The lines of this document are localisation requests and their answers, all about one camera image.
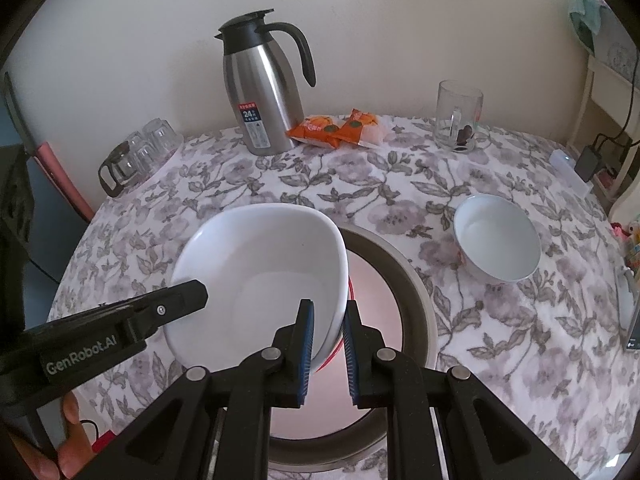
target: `floral tablecloth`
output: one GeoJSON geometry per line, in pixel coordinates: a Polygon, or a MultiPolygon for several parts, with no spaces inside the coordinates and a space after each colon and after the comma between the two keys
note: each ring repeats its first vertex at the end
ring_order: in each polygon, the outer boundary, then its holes
{"type": "MultiPolygon", "coordinates": [[[[234,129],[187,140],[153,179],[108,199],[70,261],[50,318],[165,286],[186,241],[225,208],[261,202],[315,207],[381,235],[409,259],[433,298],[438,368],[462,363],[579,476],[628,443],[640,406],[639,355],[622,351],[606,215],[548,164],[546,139],[480,129],[468,155],[436,147],[431,123],[391,117],[377,150],[301,144],[251,155],[234,129]],[[517,285],[476,282],[460,266],[451,222],[467,196],[513,200],[543,256],[517,285]]],[[[118,432],[182,373],[159,331],[147,350],[80,391],[118,432]]],[[[386,451],[343,470],[274,479],[386,478],[386,451]]]]}

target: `orange snack package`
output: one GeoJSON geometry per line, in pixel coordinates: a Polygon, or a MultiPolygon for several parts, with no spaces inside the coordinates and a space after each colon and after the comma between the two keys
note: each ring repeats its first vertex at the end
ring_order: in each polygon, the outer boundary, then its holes
{"type": "Polygon", "coordinates": [[[382,144],[390,130],[390,125],[384,118],[354,108],[344,125],[335,133],[335,137],[352,144],[375,148],[382,144]]]}
{"type": "Polygon", "coordinates": [[[329,116],[312,116],[306,118],[295,128],[287,132],[292,139],[306,142],[314,146],[335,149],[340,145],[340,140],[335,137],[339,126],[329,116]]]}

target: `pink cloth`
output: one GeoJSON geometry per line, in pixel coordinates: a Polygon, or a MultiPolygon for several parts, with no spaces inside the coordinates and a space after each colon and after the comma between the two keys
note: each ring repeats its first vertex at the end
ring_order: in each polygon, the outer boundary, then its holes
{"type": "Polygon", "coordinates": [[[94,210],[71,182],[48,142],[43,142],[38,147],[35,159],[59,192],[85,220],[90,222],[94,217],[94,210]]]}

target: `screw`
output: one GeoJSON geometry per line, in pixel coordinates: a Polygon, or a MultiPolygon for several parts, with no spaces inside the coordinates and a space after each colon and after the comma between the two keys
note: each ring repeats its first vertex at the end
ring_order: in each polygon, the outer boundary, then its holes
{"type": "Polygon", "coordinates": [[[391,348],[381,348],[376,355],[381,361],[393,361],[396,358],[396,351],[391,348]]]}
{"type": "Polygon", "coordinates": [[[260,355],[263,359],[267,359],[267,361],[273,361],[280,357],[281,354],[282,352],[279,348],[269,346],[268,348],[265,348],[260,355]]]}
{"type": "Polygon", "coordinates": [[[451,369],[451,375],[453,375],[459,381],[466,381],[469,377],[471,377],[471,372],[469,368],[456,365],[451,369]]]}
{"type": "Polygon", "coordinates": [[[187,379],[194,383],[203,380],[205,375],[207,375],[207,371],[202,366],[194,366],[187,370],[187,379]]]}

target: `white ceramic bowl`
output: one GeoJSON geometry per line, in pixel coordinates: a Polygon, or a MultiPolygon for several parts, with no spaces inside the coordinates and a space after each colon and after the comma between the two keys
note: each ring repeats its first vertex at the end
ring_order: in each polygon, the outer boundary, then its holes
{"type": "Polygon", "coordinates": [[[540,238],[531,220],[500,196],[467,198],[456,209],[453,232],[463,263],[481,282],[519,282],[540,262],[540,238]]]}
{"type": "Polygon", "coordinates": [[[210,371],[240,364],[271,345],[296,320],[300,300],[314,302],[311,369],[340,337],[349,290],[347,251],[322,213],[291,204],[255,204],[205,222],[180,254],[172,284],[200,280],[204,309],[166,325],[178,362],[210,371]]]}

